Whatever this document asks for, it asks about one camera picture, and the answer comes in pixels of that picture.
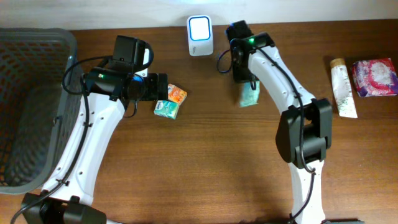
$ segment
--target brown cap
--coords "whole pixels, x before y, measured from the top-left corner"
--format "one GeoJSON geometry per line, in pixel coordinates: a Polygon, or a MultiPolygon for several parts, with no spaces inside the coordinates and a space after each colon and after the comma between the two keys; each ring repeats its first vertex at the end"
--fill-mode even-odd
{"type": "Polygon", "coordinates": [[[330,62],[330,67],[333,68],[338,65],[346,65],[346,62],[343,58],[336,58],[330,62]]]}

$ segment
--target gray plastic tray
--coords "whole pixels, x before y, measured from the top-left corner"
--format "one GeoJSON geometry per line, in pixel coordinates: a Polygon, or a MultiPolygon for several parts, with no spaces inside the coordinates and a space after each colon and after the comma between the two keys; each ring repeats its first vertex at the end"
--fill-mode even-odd
{"type": "MultiPolygon", "coordinates": [[[[0,29],[0,194],[40,187],[57,165],[80,107],[61,86],[76,52],[66,30],[0,29]]],[[[69,89],[80,90],[82,73],[69,89]]]]}

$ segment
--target orange packet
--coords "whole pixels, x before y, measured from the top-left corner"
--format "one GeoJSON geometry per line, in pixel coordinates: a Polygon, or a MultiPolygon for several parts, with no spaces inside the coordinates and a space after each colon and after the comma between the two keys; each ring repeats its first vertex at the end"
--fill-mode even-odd
{"type": "Polygon", "coordinates": [[[167,86],[167,91],[169,93],[169,100],[178,103],[178,105],[181,105],[187,97],[186,91],[183,91],[173,84],[167,86]]]}

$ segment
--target brown surface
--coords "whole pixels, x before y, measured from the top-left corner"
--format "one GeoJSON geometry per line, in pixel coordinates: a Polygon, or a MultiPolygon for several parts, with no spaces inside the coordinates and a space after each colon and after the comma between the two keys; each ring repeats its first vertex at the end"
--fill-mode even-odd
{"type": "MultiPolygon", "coordinates": [[[[120,222],[237,223],[284,218],[292,207],[287,164],[275,147],[278,110],[262,89],[259,104],[237,108],[231,77],[215,70],[228,48],[226,26],[213,28],[215,52],[188,54],[185,27],[74,31],[78,58],[109,55],[118,34],[148,41],[151,72],[188,91],[177,119],[153,102],[116,128],[99,170],[93,206],[120,222]]],[[[390,57],[398,68],[398,20],[262,24],[301,84],[317,98],[333,93],[330,60],[390,57]]],[[[96,63],[85,65],[88,70],[96,63]]],[[[326,217],[366,223],[398,219],[398,98],[354,96],[359,119],[335,111],[333,144],[322,177],[326,217]]],[[[0,223],[22,196],[0,195],[0,223]]]]}

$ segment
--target pink and white package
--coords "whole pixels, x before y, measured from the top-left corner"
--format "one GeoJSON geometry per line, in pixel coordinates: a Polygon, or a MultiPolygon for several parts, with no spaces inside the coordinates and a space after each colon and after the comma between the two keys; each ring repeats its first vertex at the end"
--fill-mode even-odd
{"type": "Polygon", "coordinates": [[[360,97],[398,94],[398,78],[391,59],[358,61],[351,69],[360,97]]]}

